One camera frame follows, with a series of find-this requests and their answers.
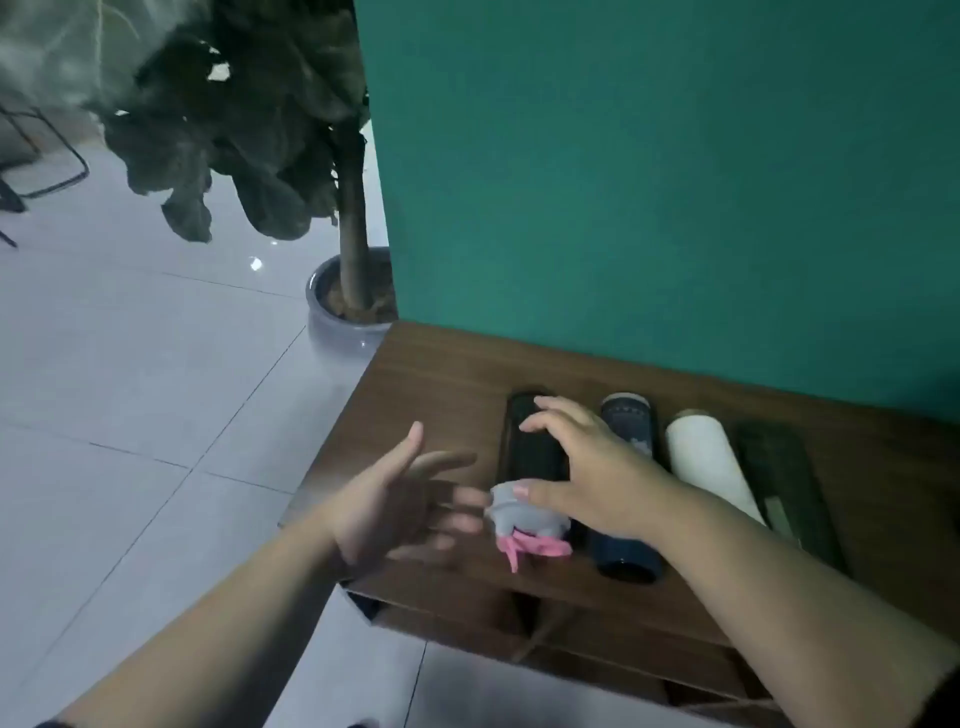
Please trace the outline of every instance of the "person's left hand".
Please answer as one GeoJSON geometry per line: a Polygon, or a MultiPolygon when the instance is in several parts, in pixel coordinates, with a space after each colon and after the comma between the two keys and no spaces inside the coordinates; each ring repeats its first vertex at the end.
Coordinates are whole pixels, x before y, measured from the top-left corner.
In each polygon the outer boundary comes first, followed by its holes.
{"type": "Polygon", "coordinates": [[[414,423],[399,444],[320,506],[344,560],[363,570],[389,555],[431,560],[453,548],[458,533],[483,530],[480,515],[453,510],[483,508],[490,494],[436,479],[472,465],[472,452],[427,452],[423,425],[414,423]]]}

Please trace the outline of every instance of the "tile floor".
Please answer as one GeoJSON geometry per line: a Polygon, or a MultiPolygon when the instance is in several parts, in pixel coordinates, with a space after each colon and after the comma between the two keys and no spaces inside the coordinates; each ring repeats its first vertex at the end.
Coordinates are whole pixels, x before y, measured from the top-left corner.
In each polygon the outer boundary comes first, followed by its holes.
{"type": "MultiPolygon", "coordinates": [[[[0,728],[55,713],[276,532],[375,349],[305,327],[303,285],[337,250],[327,222],[275,243],[217,179],[214,241],[187,244],[118,160],[83,151],[89,180],[0,216],[21,245],[0,245],[0,728]]],[[[366,177],[385,245],[373,152],[366,177]]],[[[708,725],[369,627],[337,593],[270,722],[361,719],[708,725]]]]}

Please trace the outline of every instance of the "green wall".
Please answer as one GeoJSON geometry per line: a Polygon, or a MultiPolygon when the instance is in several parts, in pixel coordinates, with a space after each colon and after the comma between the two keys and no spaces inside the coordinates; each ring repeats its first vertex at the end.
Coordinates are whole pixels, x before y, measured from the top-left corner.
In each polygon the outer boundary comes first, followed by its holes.
{"type": "Polygon", "coordinates": [[[357,6],[404,318],[960,420],[960,3],[357,6]]]}

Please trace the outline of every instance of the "gray ceramic pot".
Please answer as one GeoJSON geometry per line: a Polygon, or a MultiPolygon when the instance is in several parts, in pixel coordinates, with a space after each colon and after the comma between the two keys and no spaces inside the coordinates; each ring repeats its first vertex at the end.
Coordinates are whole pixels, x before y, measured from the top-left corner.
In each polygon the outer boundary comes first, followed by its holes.
{"type": "MultiPolygon", "coordinates": [[[[390,248],[370,248],[371,260],[390,260],[390,248]]],[[[322,263],[306,282],[310,307],[309,335],[313,345],[329,355],[338,352],[353,358],[370,356],[380,345],[390,324],[354,324],[331,313],[322,303],[326,291],[340,276],[340,256],[322,263]]]]}

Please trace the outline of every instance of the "wooden tabletop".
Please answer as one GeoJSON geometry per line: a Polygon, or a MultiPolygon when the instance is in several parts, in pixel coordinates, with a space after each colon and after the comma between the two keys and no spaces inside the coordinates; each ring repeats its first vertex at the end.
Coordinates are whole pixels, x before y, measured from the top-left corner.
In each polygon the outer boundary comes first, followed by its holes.
{"type": "MultiPolygon", "coordinates": [[[[594,407],[611,392],[646,396],[661,423],[660,452],[662,424],[687,408],[704,409],[726,426],[790,425],[804,439],[854,577],[960,639],[960,427],[447,328],[391,327],[284,520],[370,465],[414,420],[425,425],[427,449],[475,450],[477,464],[454,479],[490,488],[507,397],[533,387],[594,407]]],[[[464,543],[452,569],[499,588],[728,643],[672,570],[656,585],[637,586],[601,576],[584,555],[545,561],[510,574],[488,535],[464,543]]]]}

